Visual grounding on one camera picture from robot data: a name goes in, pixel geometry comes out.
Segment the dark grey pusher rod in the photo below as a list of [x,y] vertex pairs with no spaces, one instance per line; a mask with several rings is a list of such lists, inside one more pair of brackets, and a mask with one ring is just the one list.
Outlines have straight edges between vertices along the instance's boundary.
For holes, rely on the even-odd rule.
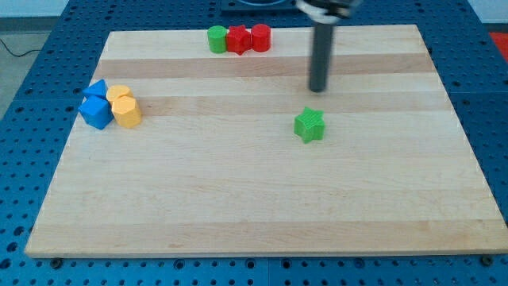
[[310,57],[309,89],[323,92],[327,86],[334,25],[315,23]]

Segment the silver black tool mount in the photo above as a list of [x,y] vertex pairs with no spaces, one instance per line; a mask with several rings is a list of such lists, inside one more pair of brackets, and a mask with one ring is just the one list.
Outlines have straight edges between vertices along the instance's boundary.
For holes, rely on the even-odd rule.
[[349,19],[362,0],[296,0],[295,6],[312,21],[320,24],[336,24]]

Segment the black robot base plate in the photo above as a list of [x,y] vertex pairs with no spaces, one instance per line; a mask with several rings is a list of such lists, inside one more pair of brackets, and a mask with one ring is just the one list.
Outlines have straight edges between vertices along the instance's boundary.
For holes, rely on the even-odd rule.
[[221,0],[223,14],[297,10],[295,0]]

